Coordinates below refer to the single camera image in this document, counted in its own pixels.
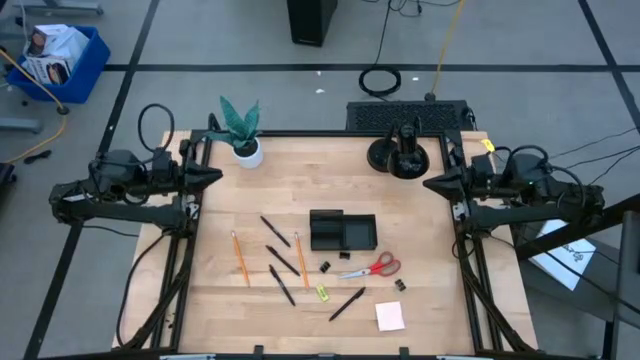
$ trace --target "gray floor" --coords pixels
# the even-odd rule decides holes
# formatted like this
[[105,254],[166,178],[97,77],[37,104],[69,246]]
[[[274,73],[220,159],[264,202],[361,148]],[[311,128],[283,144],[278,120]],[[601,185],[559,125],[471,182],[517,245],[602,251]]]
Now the gray floor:
[[[111,48],[110,64],[127,64],[150,0],[102,1],[101,18],[30,17],[30,22],[96,26]],[[386,1],[342,0],[322,48],[290,41],[284,0],[161,0],[141,64],[324,64],[369,63],[375,58]],[[589,0],[619,64],[640,64],[634,0]],[[407,12],[415,5],[407,5]],[[419,18],[393,13],[382,63],[433,64],[455,7],[424,6]],[[15,14],[5,9],[0,17]],[[6,44],[20,49],[21,44]],[[452,64],[604,65],[593,34],[573,0],[469,0],[446,58]],[[204,128],[207,114],[220,113],[217,98],[238,108],[256,99],[264,129],[343,129],[348,101],[368,100],[356,71],[299,72],[137,72],[112,148],[143,155],[136,135],[140,109],[161,102],[173,110],[179,129]],[[403,72],[403,86],[392,99],[417,100],[431,87],[432,72]],[[18,165],[19,181],[0,205],[0,357],[17,359],[30,336],[67,233],[47,204],[55,183],[86,176],[112,111],[124,72],[102,74],[84,105],[73,105],[65,134],[53,155],[33,165]],[[635,94],[640,74],[625,73]],[[372,76],[371,83],[386,78]],[[479,127],[496,144],[535,142],[551,154],[634,126],[609,73],[445,72],[440,99],[464,99]],[[38,136],[0,133],[0,157],[19,153],[55,133],[59,120],[50,103],[29,101],[19,89],[0,89],[0,116],[38,117]],[[160,113],[146,124],[148,139],[166,129]],[[559,158],[558,165],[597,157],[638,144],[638,133]],[[576,168],[591,181],[611,162]],[[640,156],[632,156],[599,183],[608,203],[639,190]],[[110,224],[135,232],[135,224]],[[595,236],[617,246],[619,229]],[[131,263],[134,242],[99,231],[83,232],[42,355],[105,351],[111,345],[117,308]],[[541,348],[551,353],[593,355],[601,350],[603,323],[535,292],[528,293]],[[640,333],[625,328],[620,359],[637,356]]]

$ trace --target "wooden table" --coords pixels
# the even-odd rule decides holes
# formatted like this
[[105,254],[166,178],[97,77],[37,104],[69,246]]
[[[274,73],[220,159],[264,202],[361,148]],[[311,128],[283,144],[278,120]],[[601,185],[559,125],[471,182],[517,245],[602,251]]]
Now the wooden table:
[[[176,133],[174,154],[180,139],[188,136],[188,132]],[[467,157],[486,151],[479,141],[486,137],[483,132],[463,133]],[[454,233],[449,204],[421,184],[422,179],[443,172],[438,141],[420,139],[431,166],[420,181],[405,181],[368,165],[366,150],[372,140],[261,138],[265,159],[253,170],[240,168],[228,145],[214,143],[209,165],[222,169],[224,177],[204,193],[181,352],[251,353],[254,345],[264,345],[265,353],[397,354],[399,347],[408,346],[412,355],[473,354],[460,268],[451,254]],[[167,198],[154,201],[166,202]],[[377,249],[353,252],[350,260],[339,259],[338,252],[312,252],[310,209],[375,214]],[[294,232],[300,234],[309,289],[265,249],[265,245],[275,247],[299,267],[295,245],[285,247],[260,221],[261,214],[292,245]],[[238,235],[250,288],[233,249],[232,230]],[[494,234],[511,240],[506,227]],[[143,226],[136,257],[158,235],[154,226]],[[514,251],[499,241],[484,243],[496,305],[523,339],[536,347]],[[166,240],[147,255],[133,277],[122,326],[125,339],[158,301],[168,244]],[[344,272],[373,263],[385,250],[402,261],[396,275],[338,279]],[[319,271],[324,261],[331,263],[326,274]],[[289,304],[269,273],[269,264],[278,270],[296,307]],[[395,288],[398,278],[406,291]],[[318,298],[317,284],[327,288],[327,303]],[[331,314],[362,286],[367,287],[365,295],[329,322]],[[378,331],[374,304],[387,301],[401,302],[405,330]],[[481,305],[478,308],[485,325],[484,346],[490,348],[486,314]],[[173,311],[169,311],[165,327],[172,326],[172,319]]]

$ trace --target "black marker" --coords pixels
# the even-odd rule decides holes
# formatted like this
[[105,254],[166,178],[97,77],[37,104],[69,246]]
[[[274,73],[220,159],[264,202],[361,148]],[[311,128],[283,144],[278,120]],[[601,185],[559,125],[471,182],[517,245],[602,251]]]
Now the black marker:
[[284,264],[284,266],[288,267],[289,270],[293,271],[294,274],[300,276],[300,273],[298,272],[298,270],[296,270],[296,268],[294,268],[293,266],[291,266],[291,264],[289,264],[287,262],[287,260],[283,259],[282,256],[280,256],[280,254],[278,254],[278,252],[276,251],[276,249],[272,248],[269,245],[265,245],[267,247],[267,250],[269,250],[270,253],[273,254],[273,256],[277,257],[278,260],[282,261],[282,263]]
[[269,264],[269,271],[271,272],[271,275],[273,275],[273,277],[276,278],[276,280],[278,281],[278,285],[280,285],[280,289],[282,289],[282,291],[284,291],[284,294],[287,295],[287,299],[289,299],[289,302],[291,303],[291,305],[296,306],[296,302],[293,301],[291,294],[289,294],[289,290],[287,290],[287,288],[284,286],[284,283],[280,279],[280,276],[278,276],[276,269],[274,269],[273,266],[271,266],[271,264]]
[[287,245],[287,247],[291,247],[291,244],[289,244],[289,242],[287,240],[285,240],[284,236],[282,236],[282,234],[280,234],[280,232],[278,232],[278,230],[276,230],[276,228],[273,227],[273,225],[271,225],[270,222],[267,221],[267,219],[264,218],[264,216],[260,216],[260,219],[262,219],[262,222],[267,225],[267,227],[269,229],[271,229],[271,231],[273,231],[274,234],[276,234],[277,237],[280,238],[280,240],[282,240],[282,242]]
[[358,292],[357,292],[355,295],[353,295],[353,296],[351,297],[351,299],[349,299],[346,303],[344,303],[344,305],[342,305],[342,306],[340,307],[340,309],[338,309],[338,311],[336,311],[336,313],[335,313],[335,314],[331,315],[331,317],[329,318],[329,321],[331,321],[331,320],[333,320],[333,319],[337,318],[337,317],[338,317],[338,315],[340,315],[340,313],[342,313],[342,312],[344,311],[344,309],[346,309],[349,305],[351,305],[351,303],[352,303],[355,299],[357,299],[357,298],[359,298],[360,296],[362,296],[362,294],[364,294],[364,289],[366,289],[366,287],[362,287],[362,289],[358,290]]

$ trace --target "pencil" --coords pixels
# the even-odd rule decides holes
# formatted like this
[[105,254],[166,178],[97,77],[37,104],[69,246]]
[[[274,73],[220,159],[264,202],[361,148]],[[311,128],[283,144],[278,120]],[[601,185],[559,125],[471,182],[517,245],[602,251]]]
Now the pencil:
[[249,285],[249,275],[247,274],[247,267],[244,266],[242,253],[240,252],[240,244],[238,244],[238,238],[236,237],[235,231],[231,231],[231,237],[233,238],[233,246],[236,248],[236,256],[238,256],[238,261],[240,261],[240,267],[242,268],[242,274],[244,275],[244,282],[247,283],[247,287],[251,287],[251,285]]
[[309,288],[309,278],[307,277],[307,269],[304,266],[304,258],[302,257],[302,249],[300,248],[300,238],[295,233],[296,247],[298,248],[298,259],[300,259],[300,269],[302,269],[302,277],[304,278],[304,287]]

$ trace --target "pink sticky note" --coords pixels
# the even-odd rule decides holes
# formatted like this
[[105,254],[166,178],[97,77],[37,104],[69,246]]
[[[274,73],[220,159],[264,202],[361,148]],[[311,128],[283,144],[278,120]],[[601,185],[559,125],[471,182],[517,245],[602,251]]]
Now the pink sticky note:
[[380,331],[393,331],[404,329],[402,307],[399,301],[376,304],[376,317]]

